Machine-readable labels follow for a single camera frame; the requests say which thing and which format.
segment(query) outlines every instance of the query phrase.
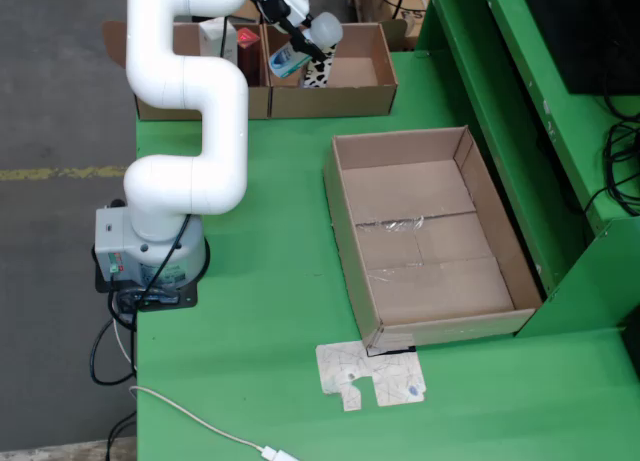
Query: cardboard piece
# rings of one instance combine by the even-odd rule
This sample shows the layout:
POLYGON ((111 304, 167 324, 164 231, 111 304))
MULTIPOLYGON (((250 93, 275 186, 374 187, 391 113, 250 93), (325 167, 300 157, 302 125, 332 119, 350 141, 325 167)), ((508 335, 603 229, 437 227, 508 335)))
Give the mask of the cardboard piece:
POLYGON ((351 0, 361 22, 380 22, 391 51, 413 49, 425 17, 423 0, 403 0, 402 9, 392 19, 399 0, 351 0))
MULTIPOLYGON (((301 86, 303 70, 287 78, 270 75, 272 118, 380 116, 391 112, 398 80, 378 24, 345 24, 326 88, 301 86)), ((265 26, 269 56, 289 36, 265 26)))
MULTIPOLYGON (((236 30, 246 28, 260 36, 260 84, 249 86, 249 119, 269 117, 270 87, 267 73, 264 32, 258 24, 233 23, 236 30)), ((102 36, 109 57, 119 66, 126 67, 127 24, 121 21, 106 21, 102 24, 102 36)), ((175 23, 173 26, 173 50, 184 56, 200 56, 200 27, 197 23, 175 23)), ((158 109, 135 97, 138 117, 141 120, 200 120, 198 111, 181 109, 158 109)))
POLYGON ((372 352, 514 333, 540 307, 467 128, 338 136, 325 185, 372 352))

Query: label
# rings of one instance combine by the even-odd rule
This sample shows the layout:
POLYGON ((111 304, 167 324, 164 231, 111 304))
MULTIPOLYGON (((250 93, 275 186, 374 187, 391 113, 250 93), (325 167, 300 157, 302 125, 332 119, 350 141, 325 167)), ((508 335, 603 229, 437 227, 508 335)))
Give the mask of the label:
POLYGON ((122 257, 120 253, 109 253, 109 272, 111 274, 121 273, 124 271, 124 265, 122 264, 122 257))
MULTIPOLYGON (((140 273, 142 284, 147 286, 158 272, 159 266, 147 266, 145 264, 140 265, 140 273)), ((167 264, 162 270, 162 274, 158 277, 154 286, 161 286, 165 284, 177 284, 187 279, 187 271, 180 263, 167 264)))
POLYGON ((309 59, 311 59, 310 56, 304 56, 296 64, 286 69, 287 63, 291 61, 294 53, 295 51, 293 51, 293 48, 285 47, 271 56, 271 59, 269 59, 269 65, 276 76, 279 78, 286 78, 291 73, 295 73, 305 63, 309 62, 309 59))

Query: yellow floor line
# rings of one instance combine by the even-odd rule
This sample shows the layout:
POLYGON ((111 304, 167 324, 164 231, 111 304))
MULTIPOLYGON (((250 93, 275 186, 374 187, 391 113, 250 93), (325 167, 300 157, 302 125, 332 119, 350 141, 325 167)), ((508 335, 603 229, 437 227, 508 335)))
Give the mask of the yellow floor line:
POLYGON ((52 178, 121 178, 126 170, 126 166, 7 169, 0 170, 0 181, 43 181, 52 178))

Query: box flap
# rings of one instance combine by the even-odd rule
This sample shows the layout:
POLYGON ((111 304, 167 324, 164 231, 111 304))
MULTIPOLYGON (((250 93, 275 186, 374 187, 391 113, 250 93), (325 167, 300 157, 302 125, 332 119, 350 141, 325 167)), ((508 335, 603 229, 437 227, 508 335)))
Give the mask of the box flap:
POLYGON ((338 253, 349 291, 351 306, 358 323, 360 335, 363 341, 368 344, 373 341, 378 332, 380 321, 373 302, 371 288, 367 282, 366 269, 358 246, 355 226, 351 221, 349 203, 345 197, 340 160, 335 150, 335 141, 324 168, 324 182, 333 231, 338 245, 338 253))
POLYGON ((384 326, 513 311, 494 258, 368 273, 384 326))
POLYGON ((370 346, 383 350, 396 350, 406 349, 409 346, 512 334, 519 331, 534 313, 535 309, 522 309, 442 321, 385 326, 370 346))
POLYGON ((348 169, 343 176, 356 224, 475 211, 453 160, 348 169))
POLYGON ((493 257, 475 213, 427 219, 414 235, 425 264, 493 257))
POLYGON ((358 244, 367 270, 422 265, 413 221, 357 226, 358 244))
POLYGON ((542 305, 540 293, 500 196, 475 144, 469 150, 461 173, 473 196, 478 219, 498 261, 513 304, 517 309, 539 308, 542 305))
POLYGON ((453 158, 466 128, 442 128, 336 137, 342 169, 372 168, 453 158))

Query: cardboard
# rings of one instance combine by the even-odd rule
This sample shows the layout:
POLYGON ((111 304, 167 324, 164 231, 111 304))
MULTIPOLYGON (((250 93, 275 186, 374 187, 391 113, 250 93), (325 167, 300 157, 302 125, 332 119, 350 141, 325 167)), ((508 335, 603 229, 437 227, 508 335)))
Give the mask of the cardboard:
MULTIPOLYGON (((247 28, 260 36, 260 84, 249 86, 249 119, 269 117, 270 87, 267 73, 267 57, 264 31, 257 24, 233 23, 236 30, 247 28)), ((197 23, 175 23, 173 27, 173 49, 176 54, 200 56, 200 27, 197 23)), ((126 67, 127 24, 120 21, 106 21, 102 24, 102 36, 109 57, 119 66, 126 67)), ((181 109, 158 109, 135 97, 138 117, 141 120, 200 120, 198 111, 181 109)))
POLYGON ((541 306, 467 128, 338 136, 325 185, 371 352, 514 333, 541 306))
MULTIPOLYGON (((303 70, 287 78, 270 75, 272 118, 380 116, 391 112, 398 81, 382 29, 345 24, 326 88, 302 88, 303 70)), ((269 56, 289 41, 265 26, 269 56)))
POLYGON ((398 17, 392 19, 399 0, 351 0, 360 22, 380 22, 391 51, 414 49, 424 21, 422 0, 403 0, 398 17))

